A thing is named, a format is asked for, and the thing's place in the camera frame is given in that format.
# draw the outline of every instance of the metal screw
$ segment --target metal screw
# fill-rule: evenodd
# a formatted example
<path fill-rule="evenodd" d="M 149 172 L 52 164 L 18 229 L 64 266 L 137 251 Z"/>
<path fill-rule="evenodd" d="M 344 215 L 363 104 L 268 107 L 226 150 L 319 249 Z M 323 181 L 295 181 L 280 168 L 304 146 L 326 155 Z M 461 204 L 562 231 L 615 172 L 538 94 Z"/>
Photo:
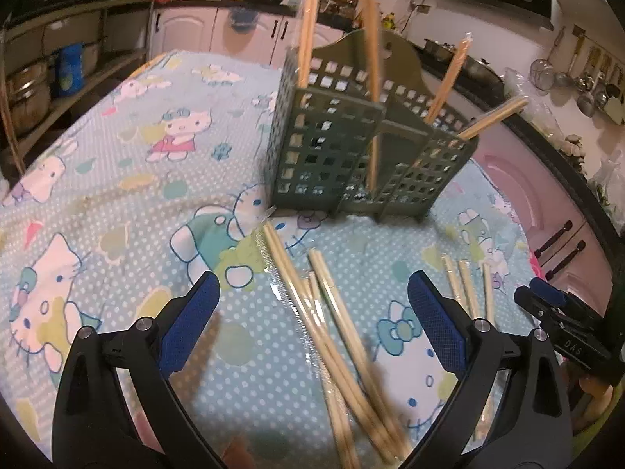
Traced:
<path fill-rule="evenodd" d="M 139 319 L 139 321 L 137 321 L 135 326 L 139 331 L 148 331 L 148 329 L 152 327 L 152 324 L 154 324 L 152 318 L 141 318 Z"/>
<path fill-rule="evenodd" d="M 89 338 L 89 335 L 93 333 L 93 328 L 90 326 L 83 326 L 78 330 L 78 338 Z"/>
<path fill-rule="evenodd" d="M 536 337 L 541 342 L 545 342 L 548 336 L 549 335 L 547 335 L 547 333 L 543 329 L 538 328 L 534 330 L 534 337 Z"/>
<path fill-rule="evenodd" d="M 476 319 L 473 321 L 473 326 L 475 326 L 475 329 L 481 333 L 486 333 L 491 329 L 491 324 L 486 321 L 486 319 Z"/>

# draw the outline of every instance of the shelf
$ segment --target shelf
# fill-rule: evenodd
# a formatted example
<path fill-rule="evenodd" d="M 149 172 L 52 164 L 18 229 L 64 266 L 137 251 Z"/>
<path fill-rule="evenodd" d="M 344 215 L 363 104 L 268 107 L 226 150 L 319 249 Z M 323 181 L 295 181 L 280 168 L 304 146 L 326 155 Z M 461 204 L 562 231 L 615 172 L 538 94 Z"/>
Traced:
<path fill-rule="evenodd" d="M 70 95 L 68 97 L 54 99 L 51 104 L 51 110 L 45 120 L 30 131 L 29 134 L 21 139 L 18 138 L 18 150 L 20 152 L 20 156 L 24 157 L 41 138 L 41 136 L 43 136 L 52 125 L 54 125 L 55 121 L 57 121 L 65 111 L 68 111 L 86 93 L 93 90 L 100 83 L 102 83 L 102 81 L 105 81 L 122 68 L 130 65 L 133 61 L 144 57 L 145 54 L 145 49 L 135 49 L 134 51 L 116 54 L 115 57 L 102 64 L 98 70 L 85 79 L 84 87 L 79 92 L 76 92 L 74 95 Z M 1 156 L 4 161 L 13 161 L 11 151 L 8 147 L 2 150 Z"/>
<path fill-rule="evenodd" d="M 6 38 L 4 40 L 9 42 L 20 35 L 24 35 L 30 30 L 34 30 L 40 26 L 45 26 L 48 23 L 65 19 L 73 15 L 94 12 L 95 10 L 113 9 L 124 5 L 150 4 L 151 2 L 152 0 L 96 0 L 94 2 L 70 5 L 68 7 L 63 7 L 62 9 L 52 10 L 52 12 L 48 12 L 43 15 L 38 15 L 13 27 L 9 24 L 10 28 L 7 29 Z"/>

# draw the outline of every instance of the kitchen cabinet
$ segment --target kitchen cabinet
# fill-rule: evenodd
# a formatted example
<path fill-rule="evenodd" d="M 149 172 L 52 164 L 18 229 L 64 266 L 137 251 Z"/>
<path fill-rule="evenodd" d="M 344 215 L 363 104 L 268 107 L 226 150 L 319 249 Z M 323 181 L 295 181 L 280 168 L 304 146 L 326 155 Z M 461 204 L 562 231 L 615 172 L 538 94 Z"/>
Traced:
<path fill-rule="evenodd" d="M 441 82 L 427 72 L 423 73 L 423 79 L 435 93 Z M 466 118 L 482 114 L 478 107 L 455 91 L 450 93 L 448 103 Z M 480 134 L 473 160 L 510 201 L 530 250 L 538 251 L 541 266 L 586 222 L 560 182 L 505 125 L 491 125 Z"/>
<path fill-rule="evenodd" d="M 604 315 L 612 293 L 612 270 L 587 224 L 544 266 L 549 284 L 580 297 Z"/>
<path fill-rule="evenodd" d="M 180 7 L 156 10 L 150 58 L 173 49 L 208 52 L 217 9 Z"/>
<path fill-rule="evenodd" d="M 274 49 L 273 57 L 271 59 L 271 66 L 280 68 L 284 65 L 284 59 L 286 58 L 286 52 L 290 46 L 293 45 L 293 40 L 296 38 L 297 33 L 297 21 L 295 18 L 285 17 L 282 20 L 282 24 L 277 34 L 276 48 Z M 343 36 L 341 30 L 336 28 L 330 28 L 329 26 L 315 25 L 314 34 L 312 36 L 312 46 L 320 47 L 336 42 Z"/>
<path fill-rule="evenodd" d="M 270 64 L 282 16 L 257 12 L 251 24 L 235 29 L 232 26 L 232 16 L 236 14 L 232 12 L 237 10 L 217 11 L 211 52 L 262 65 Z"/>

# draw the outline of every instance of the blue gripper pad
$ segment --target blue gripper pad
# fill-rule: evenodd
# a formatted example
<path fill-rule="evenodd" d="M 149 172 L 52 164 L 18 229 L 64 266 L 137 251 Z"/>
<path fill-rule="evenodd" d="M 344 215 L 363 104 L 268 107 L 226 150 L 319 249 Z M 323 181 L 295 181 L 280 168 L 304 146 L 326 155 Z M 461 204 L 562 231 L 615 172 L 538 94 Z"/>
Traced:
<path fill-rule="evenodd" d="M 161 341 L 161 374 L 168 379 L 182 370 L 206 323 L 220 301 L 220 281 L 204 273 L 185 298 L 191 297 Z"/>
<path fill-rule="evenodd" d="M 417 314 L 443 368 L 458 376 L 464 373 L 467 366 L 466 338 L 449 317 L 439 298 L 445 300 L 424 272 L 412 274 L 408 280 L 410 306 Z"/>
<path fill-rule="evenodd" d="M 566 305 L 567 299 L 564 293 L 543 279 L 538 277 L 532 278 L 529 281 L 529 290 L 551 306 L 562 308 Z"/>

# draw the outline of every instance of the pink cabinet door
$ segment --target pink cabinet door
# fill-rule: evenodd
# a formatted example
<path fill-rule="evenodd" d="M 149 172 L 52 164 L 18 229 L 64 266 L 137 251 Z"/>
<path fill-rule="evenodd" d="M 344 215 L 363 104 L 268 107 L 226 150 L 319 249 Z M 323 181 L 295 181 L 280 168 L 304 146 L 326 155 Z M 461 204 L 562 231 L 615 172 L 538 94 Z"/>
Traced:
<path fill-rule="evenodd" d="M 549 284 L 579 296 L 604 315 L 612 293 L 612 269 L 587 224 L 544 266 Z"/>
<path fill-rule="evenodd" d="M 514 207 L 532 251 L 543 265 L 585 222 L 549 169 L 505 125 L 480 134 L 473 159 Z"/>

